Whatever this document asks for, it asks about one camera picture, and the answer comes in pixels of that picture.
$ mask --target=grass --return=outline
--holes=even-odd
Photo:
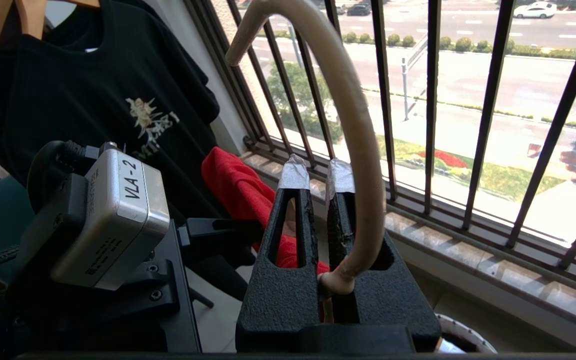
[[[379,154],[383,159],[386,159],[386,137],[380,134],[376,136],[377,143],[379,144]],[[423,145],[410,143],[401,139],[394,139],[394,144],[395,159],[397,162],[400,162],[397,159],[402,159],[402,157],[405,157],[406,155],[417,154],[426,150]],[[449,154],[463,161],[468,166],[468,169],[473,168],[473,158],[457,155],[456,153],[449,152]],[[483,191],[500,196],[501,198],[506,198],[519,203],[524,198],[524,194],[526,193],[526,189],[528,189],[528,184],[530,183],[532,175],[533,173],[531,171],[522,168],[501,166],[490,162],[484,162],[481,178],[479,180],[479,188]],[[453,180],[467,186],[470,182],[470,176],[467,178],[453,178]],[[537,194],[556,187],[564,181],[565,180],[562,180],[561,178],[544,176],[537,189]]]

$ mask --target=screw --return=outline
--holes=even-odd
[[[162,298],[162,292],[159,290],[155,290],[150,294],[151,301],[157,301]]]
[[[57,214],[57,217],[54,218],[54,222],[52,223],[52,227],[53,228],[57,228],[59,226],[59,224],[62,223],[62,220],[64,219],[64,215],[60,213]]]

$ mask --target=road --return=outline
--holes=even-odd
[[[285,61],[296,62],[295,49],[290,39],[277,39]],[[268,41],[257,38],[253,49],[262,64],[265,76],[270,75],[273,61]],[[354,63],[362,86],[379,89],[377,60],[370,45],[345,44]],[[403,93],[402,57],[409,55],[404,48],[388,48],[388,78],[390,91]],[[537,57],[507,56],[503,62],[502,80],[496,96],[496,109],[515,114],[553,117],[562,98],[563,89],[574,62]],[[425,55],[409,70],[407,89],[410,96],[419,96],[426,90]],[[483,104],[489,74],[489,54],[458,54],[441,52],[439,55],[438,98],[440,101],[465,105]],[[576,100],[568,117],[576,121]]]
[[[453,42],[461,37],[468,37],[475,42],[485,40],[492,43],[498,20],[498,10],[494,7],[486,10],[468,10],[471,7],[460,10],[455,9],[455,6],[444,9],[441,12],[441,36],[450,37]],[[372,16],[340,14],[338,18],[342,34],[374,34]],[[270,17],[274,30],[287,30],[289,23],[282,16]],[[384,30],[386,36],[398,34],[401,38],[406,35],[415,39],[421,38],[428,31],[427,5],[387,4],[384,7]],[[576,48],[576,11],[559,11],[553,18],[546,19],[515,18],[510,27],[510,38],[516,44],[535,44],[543,48]]]

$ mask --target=textured black plastic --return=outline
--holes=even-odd
[[[275,264],[286,209],[295,199],[299,268]],[[320,323],[313,201],[306,189],[279,189],[244,297],[235,335],[238,352],[292,352],[299,332]]]
[[[352,193],[337,193],[327,215],[331,269],[350,254],[354,241],[355,201]],[[404,260],[384,234],[375,264],[355,282],[354,292],[333,296],[336,324],[405,326],[418,352],[434,351],[441,327]]]
[[[300,353],[403,355],[415,348],[404,325],[316,325],[299,333]]]

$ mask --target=tree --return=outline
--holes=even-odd
[[[348,34],[345,35],[345,40],[348,43],[354,43],[357,41],[357,34],[355,34],[354,32],[348,32]]]
[[[370,34],[364,32],[359,36],[359,44],[374,44],[373,39],[370,37]]]
[[[439,39],[439,49],[441,50],[448,50],[450,48],[451,39],[448,36],[442,36]]]
[[[473,42],[470,38],[460,38],[454,43],[454,49],[457,51],[470,51]]]
[[[391,34],[388,36],[388,39],[386,39],[387,46],[397,46],[397,43],[399,42],[400,42],[400,35],[398,34]]]
[[[410,48],[413,45],[415,45],[415,39],[410,35],[404,36],[404,38],[401,41],[401,45],[404,48]]]
[[[317,109],[315,109],[313,93],[311,92],[311,85],[308,82],[306,71],[295,63],[283,63],[283,65],[286,69],[286,74],[290,81],[290,88],[292,89],[295,102],[297,102],[297,108],[299,109],[299,114],[301,115],[301,120],[303,121],[303,127],[306,130],[306,134],[323,140],[322,125],[320,124],[317,115]],[[326,80],[324,80],[321,73],[317,73],[315,78],[317,80],[322,105],[324,109],[328,109],[333,105],[333,100],[329,88],[326,85]],[[267,84],[284,128],[298,132],[299,129],[297,128],[293,112],[290,109],[290,103],[288,102],[288,97],[286,96],[286,91],[284,90],[284,85],[279,77],[279,71],[277,70],[277,65],[275,63],[272,63]],[[327,125],[330,130],[332,141],[338,143],[344,136],[341,125],[333,121],[328,121]]]

